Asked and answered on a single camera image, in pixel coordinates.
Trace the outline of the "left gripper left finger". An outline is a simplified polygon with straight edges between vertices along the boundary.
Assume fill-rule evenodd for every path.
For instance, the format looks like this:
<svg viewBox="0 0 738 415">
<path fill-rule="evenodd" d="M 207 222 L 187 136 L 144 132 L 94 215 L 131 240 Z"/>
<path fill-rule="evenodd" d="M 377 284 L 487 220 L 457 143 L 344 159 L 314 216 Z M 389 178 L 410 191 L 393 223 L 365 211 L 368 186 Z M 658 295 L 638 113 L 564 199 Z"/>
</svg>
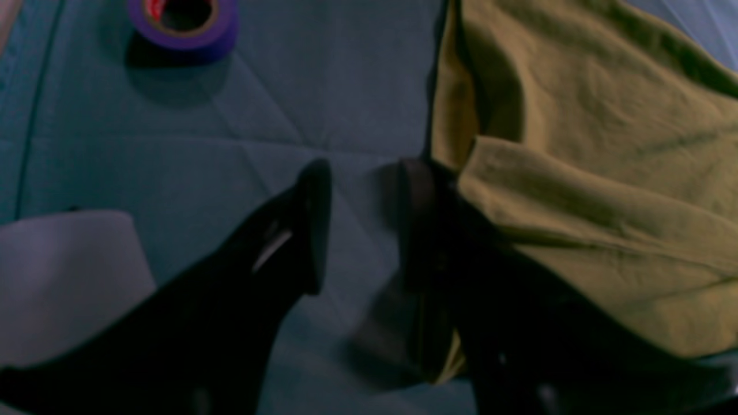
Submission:
<svg viewBox="0 0 738 415">
<path fill-rule="evenodd" d="M 71 352 L 2 370 L 29 414 L 253 414 L 280 326 L 325 278 L 332 172 L 306 165 L 210 255 Z"/>
</svg>

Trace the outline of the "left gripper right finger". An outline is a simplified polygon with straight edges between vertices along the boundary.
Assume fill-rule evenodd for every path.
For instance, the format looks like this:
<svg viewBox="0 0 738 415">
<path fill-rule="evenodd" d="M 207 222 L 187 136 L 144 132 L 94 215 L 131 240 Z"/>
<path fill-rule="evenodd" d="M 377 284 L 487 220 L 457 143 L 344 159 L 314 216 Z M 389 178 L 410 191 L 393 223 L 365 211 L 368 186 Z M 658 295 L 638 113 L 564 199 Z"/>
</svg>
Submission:
<svg viewBox="0 0 738 415">
<path fill-rule="evenodd" d="M 421 338 L 458 331 L 480 414 L 735 414 L 736 353 L 685 360 L 516 250 L 435 163 L 398 166 L 401 267 Z"/>
</svg>

